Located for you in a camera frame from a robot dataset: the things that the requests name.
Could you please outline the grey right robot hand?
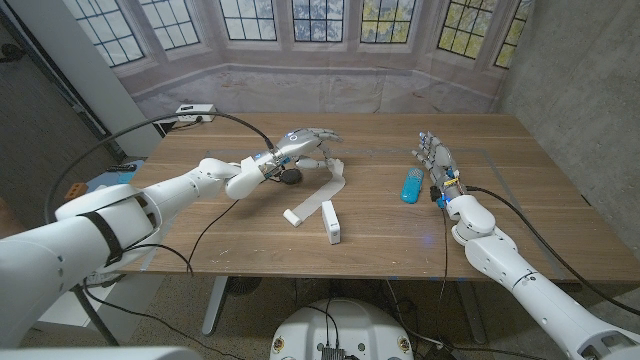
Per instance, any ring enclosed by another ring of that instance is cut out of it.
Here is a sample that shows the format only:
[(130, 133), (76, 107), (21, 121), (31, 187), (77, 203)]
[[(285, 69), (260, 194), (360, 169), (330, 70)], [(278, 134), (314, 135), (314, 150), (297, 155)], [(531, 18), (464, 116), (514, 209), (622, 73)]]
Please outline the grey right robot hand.
[(459, 171), (450, 150), (431, 132), (419, 134), (420, 145), (412, 154), (426, 168), (433, 185), (448, 202), (462, 194)]

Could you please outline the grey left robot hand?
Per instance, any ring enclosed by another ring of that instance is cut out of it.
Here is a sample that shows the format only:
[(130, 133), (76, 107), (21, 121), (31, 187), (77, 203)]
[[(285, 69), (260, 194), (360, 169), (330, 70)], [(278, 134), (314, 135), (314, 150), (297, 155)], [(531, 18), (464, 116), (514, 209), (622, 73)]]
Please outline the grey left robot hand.
[(302, 169), (326, 168), (331, 153), (325, 141), (342, 142), (343, 139), (332, 129), (299, 128), (287, 133), (273, 149), (253, 159), (266, 178), (289, 163)]

